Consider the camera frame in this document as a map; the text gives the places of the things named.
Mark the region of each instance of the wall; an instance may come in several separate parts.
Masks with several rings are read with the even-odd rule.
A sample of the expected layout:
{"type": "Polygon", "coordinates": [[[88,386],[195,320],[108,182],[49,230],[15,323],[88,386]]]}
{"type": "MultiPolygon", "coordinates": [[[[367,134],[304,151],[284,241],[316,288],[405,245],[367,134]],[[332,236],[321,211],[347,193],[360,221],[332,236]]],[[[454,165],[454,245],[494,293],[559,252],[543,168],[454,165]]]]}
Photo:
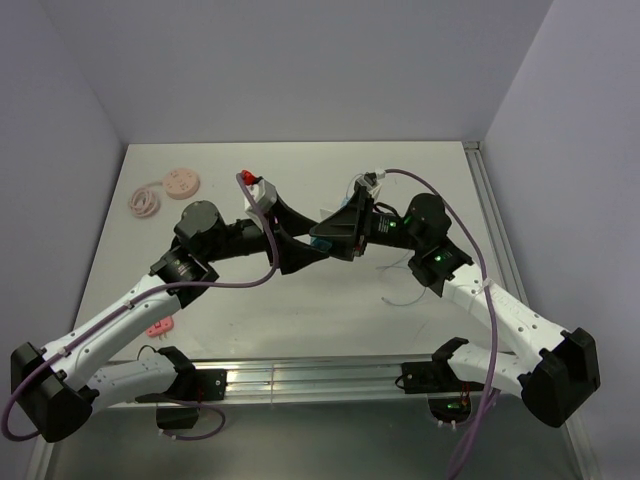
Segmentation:
{"type": "MultiPolygon", "coordinates": [[[[122,145],[37,2],[3,3],[0,63],[4,402],[13,349],[71,327],[122,145]]],[[[13,429],[31,431],[17,410],[13,429]]],[[[0,440],[2,478],[23,478],[32,447],[0,440]]]]}
{"type": "Polygon", "coordinates": [[[129,143],[484,138],[551,0],[41,0],[129,143]]]}
{"type": "Polygon", "coordinates": [[[638,478],[640,3],[556,0],[485,156],[534,307],[598,342],[581,410],[606,478],[638,478]]]}

